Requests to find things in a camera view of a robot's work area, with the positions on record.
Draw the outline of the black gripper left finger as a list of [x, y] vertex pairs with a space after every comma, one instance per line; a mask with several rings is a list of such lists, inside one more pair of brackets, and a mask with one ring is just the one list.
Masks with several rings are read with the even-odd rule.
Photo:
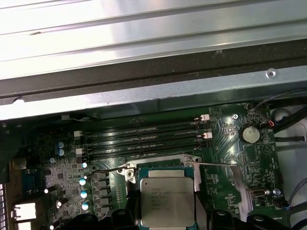
[[136, 223], [140, 211], [140, 191], [130, 191], [124, 208], [112, 210], [101, 220], [94, 214], [80, 214], [71, 220], [73, 230], [138, 230]]

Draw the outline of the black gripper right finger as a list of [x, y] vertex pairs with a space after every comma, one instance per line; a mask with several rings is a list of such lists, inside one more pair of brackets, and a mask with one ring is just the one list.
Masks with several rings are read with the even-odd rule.
[[213, 209], [210, 203], [195, 192], [195, 220], [199, 230], [272, 230], [273, 220], [261, 215], [248, 215], [245, 221], [231, 213]]

